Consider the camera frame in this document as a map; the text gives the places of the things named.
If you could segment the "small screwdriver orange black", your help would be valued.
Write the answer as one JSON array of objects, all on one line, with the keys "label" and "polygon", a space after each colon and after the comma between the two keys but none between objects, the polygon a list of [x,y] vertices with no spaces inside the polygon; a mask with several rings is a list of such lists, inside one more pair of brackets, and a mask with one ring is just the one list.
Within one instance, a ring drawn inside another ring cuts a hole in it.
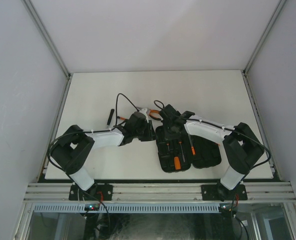
[{"label": "small screwdriver orange black", "polygon": [[121,117],[121,116],[117,116],[117,120],[118,121],[127,121],[127,118]]}]

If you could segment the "long nose pliers orange handles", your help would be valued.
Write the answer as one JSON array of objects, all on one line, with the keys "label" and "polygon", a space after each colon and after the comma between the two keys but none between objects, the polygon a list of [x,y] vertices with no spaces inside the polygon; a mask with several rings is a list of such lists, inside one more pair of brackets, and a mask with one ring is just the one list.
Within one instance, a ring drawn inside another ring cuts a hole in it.
[{"label": "long nose pliers orange handles", "polygon": [[160,114],[159,114],[158,110],[150,109],[148,115],[155,121],[161,121]]}]

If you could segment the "black plastic tool case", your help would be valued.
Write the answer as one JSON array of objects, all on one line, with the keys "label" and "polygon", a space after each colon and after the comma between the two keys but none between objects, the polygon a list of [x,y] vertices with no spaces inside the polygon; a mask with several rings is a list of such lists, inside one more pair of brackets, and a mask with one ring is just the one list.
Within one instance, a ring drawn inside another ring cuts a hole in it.
[{"label": "black plastic tool case", "polygon": [[[183,135],[179,139],[166,140],[164,137],[163,126],[156,128],[158,158],[164,172],[182,172],[190,169],[190,167],[204,169],[217,166],[221,163],[221,154],[218,144],[199,136],[191,135],[191,137],[196,153],[195,156],[192,155],[188,134]],[[186,162],[183,162],[179,141],[182,141]],[[170,144],[170,154],[167,152],[167,143]],[[180,158],[180,170],[175,170],[174,157]]]}]

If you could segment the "claw hammer orange black handle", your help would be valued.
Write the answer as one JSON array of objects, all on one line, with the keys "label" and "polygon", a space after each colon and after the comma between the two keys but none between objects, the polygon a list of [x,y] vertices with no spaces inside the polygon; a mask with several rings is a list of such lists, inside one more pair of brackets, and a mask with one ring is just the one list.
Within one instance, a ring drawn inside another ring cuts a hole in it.
[{"label": "claw hammer orange black handle", "polygon": [[181,169],[180,158],[178,156],[174,157],[174,166],[175,166],[175,170]]}]

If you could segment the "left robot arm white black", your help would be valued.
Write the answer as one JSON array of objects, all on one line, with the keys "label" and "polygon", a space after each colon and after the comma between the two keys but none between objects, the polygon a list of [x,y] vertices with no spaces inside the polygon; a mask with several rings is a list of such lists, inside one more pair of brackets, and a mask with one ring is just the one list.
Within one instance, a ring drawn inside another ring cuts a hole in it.
[{"label": "left robot arm white black", "polygon": [[129,119],[106,130],[85,131],[76,124],[70,126],[62,136],[49,144],[47,158],[79,187],[82,197],[92,200],[97,195],[97,187],[95,180],[84,167],[90,151],[124,146],[134,139],[141,142],[156,139],[152,121],[140,111],[134,112]]}]

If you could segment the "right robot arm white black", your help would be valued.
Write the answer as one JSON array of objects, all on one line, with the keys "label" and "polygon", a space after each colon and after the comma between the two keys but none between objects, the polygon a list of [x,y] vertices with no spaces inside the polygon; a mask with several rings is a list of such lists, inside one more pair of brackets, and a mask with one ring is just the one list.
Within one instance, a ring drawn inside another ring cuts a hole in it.
[{"label": "right robot arm white black", "polygon": [[221,156],[229,163],[216,185],[222,199],[230,199],[254,168],[271,159],[270,150],[258,140],[246,123],[226,126],[205,120],[191,111],[180,113],[170,104],[164,105],[159,114],[165,127],[166,140],[186,138],[192,144],[192,139],[199,137],[218,145]]}]

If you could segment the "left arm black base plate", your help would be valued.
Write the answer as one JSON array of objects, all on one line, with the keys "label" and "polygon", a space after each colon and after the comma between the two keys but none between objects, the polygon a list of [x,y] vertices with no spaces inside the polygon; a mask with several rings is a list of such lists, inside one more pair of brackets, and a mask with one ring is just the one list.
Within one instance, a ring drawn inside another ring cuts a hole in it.
[{"label": "left arm black base plate", "polygon": [[70,187],[70,201],[111,201],[113,195],[113,186],[111,184],[95,184],[88,190],[82,190],[78,185],[73,184]]}]

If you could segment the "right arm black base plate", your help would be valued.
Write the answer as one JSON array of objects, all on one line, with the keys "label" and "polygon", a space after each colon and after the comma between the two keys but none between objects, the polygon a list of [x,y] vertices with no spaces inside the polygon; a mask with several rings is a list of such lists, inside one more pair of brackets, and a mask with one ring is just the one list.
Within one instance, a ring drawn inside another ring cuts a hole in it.
[{"label": "right arm black base plate", "polygon": [[239,200],[248,200],[245,185],[239,184],[233,190],[228,190],[218,184],[202,184],[202,199],[204,201],[231,201],[233,197],[239,197]]}]

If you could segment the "aluminium front rail frame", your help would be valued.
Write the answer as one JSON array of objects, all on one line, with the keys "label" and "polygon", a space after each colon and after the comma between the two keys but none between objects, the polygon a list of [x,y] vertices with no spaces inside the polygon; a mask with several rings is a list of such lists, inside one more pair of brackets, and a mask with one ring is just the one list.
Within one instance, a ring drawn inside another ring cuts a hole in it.
[{"label": "aluminium front rail frame", "polygon": [[[250,203],[295,202],[295,194],[288,182],[245,182]],[[202,202],[202,183],[114,183],[111,202]],[[26,202],[67,202],[70,183],[31,183]]]}]

